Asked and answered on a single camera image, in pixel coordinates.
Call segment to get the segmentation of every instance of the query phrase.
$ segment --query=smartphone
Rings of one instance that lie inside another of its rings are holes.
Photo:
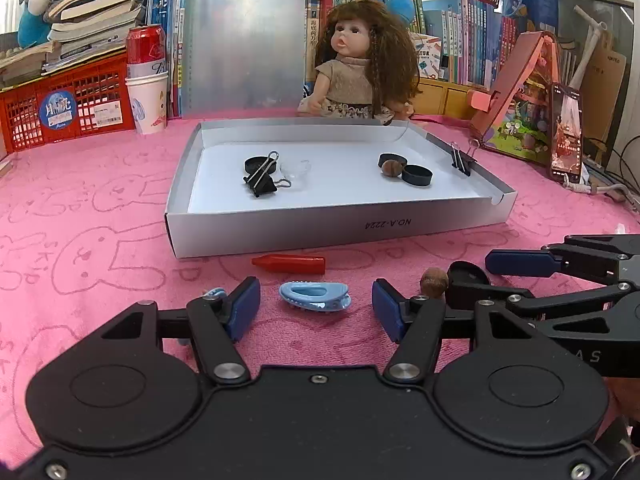
[[[582,170],[582,102],[580,92],[568,86],[551,86],[551,157],[549,177],[579,183]]]

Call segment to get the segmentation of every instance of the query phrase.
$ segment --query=phone screen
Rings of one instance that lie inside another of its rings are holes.
[[[556,176],[569,173],[580,177],[582,109],[578,97],[554,85],[552,99],[551,172]]]

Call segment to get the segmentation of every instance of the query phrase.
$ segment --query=red crayon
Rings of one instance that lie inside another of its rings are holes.
[[[322,256],[299,254],[265,254],[252,258],[251,263],[271,272],[294,272],[295,274],[324,274]]]

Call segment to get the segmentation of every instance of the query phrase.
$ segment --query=doll face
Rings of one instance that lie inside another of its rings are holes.
[[[342,56],[366,57],[369,50],[369,27],[362,20],[336,23],[331,47]]]

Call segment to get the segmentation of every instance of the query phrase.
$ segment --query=black rubber ring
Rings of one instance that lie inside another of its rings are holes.
[[[244,162],[244,170],[248,174],[254,174],[258,170],[258,168],[260,168],[260,166],[264,164],[265,160],[267,160],[267,157],[265,157],[264,155],[252,156],[251,158],[248,158]],[[274,171],[276,171],[276,166],[277,164],[272,164],[271,167],[269,168],[268,174],[271,174]]]
[[[396,155],[395,153],[382,153],[378,159],[378,167],[382,168],[382,165],[388,160],[397,160],[401,164],[406,164],[404,156]]]
[[[413,186],[428,186],[431,183],[433,173],[422,166],[408,164],[402,170],[402,180]]]

